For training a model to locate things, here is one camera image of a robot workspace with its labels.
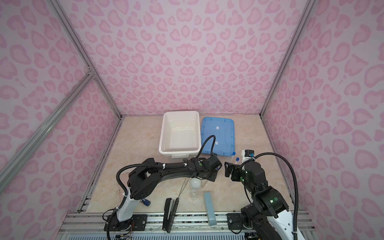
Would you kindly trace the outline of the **white plastic storage bin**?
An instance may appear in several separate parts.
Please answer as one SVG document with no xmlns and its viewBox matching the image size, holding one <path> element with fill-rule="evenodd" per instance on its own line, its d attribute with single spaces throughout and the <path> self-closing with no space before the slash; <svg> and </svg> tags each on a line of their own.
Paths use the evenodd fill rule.
<svg viewBox="0 0 384 240">
<path fill-rule="evenodd" d="M 197 111 L 163 115 L 159 153 L 167 158 L 195 157 L 202 146 L 200 114 Z"/>
</svg>

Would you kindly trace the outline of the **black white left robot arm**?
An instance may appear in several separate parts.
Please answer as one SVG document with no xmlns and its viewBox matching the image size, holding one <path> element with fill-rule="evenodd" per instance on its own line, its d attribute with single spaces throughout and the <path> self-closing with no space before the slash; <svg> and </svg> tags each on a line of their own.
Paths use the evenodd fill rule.
<svg viewBox="0 0 384 240">
<path fill-rule="evenodd" d="M 107 217 L 104 231 L 130 229 L 137 205 L 150 196 L 159 183 L 182 178 L 214 182 L 222 166 L 217 155 L 212 154 L 208 158 L 193 157 L 179 163 L 160 163 L 148 158 L 143 163 L 121 168 L 116 173 L 116 181 L 123 190 L 123 198 Z"/>
</svg>

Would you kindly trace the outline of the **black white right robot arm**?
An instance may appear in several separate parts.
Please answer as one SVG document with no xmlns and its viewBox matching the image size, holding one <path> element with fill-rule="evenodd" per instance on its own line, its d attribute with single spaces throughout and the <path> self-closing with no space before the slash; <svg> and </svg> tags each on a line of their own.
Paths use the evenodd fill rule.
<svg viewBox="0 0 384 240">
<path fill-rule="evenodd" d="M 244 166 L 225 163 L 225 177 L 240 182 L 251 194 L 252 202 L 239 214 L 227 214 L 228 228 L 234 234 L 256 231 L 259 240 L 303 240 L 297 221 L 279 191 L 268 184 L 266 174 L 257 162 Z"/>
</svg>

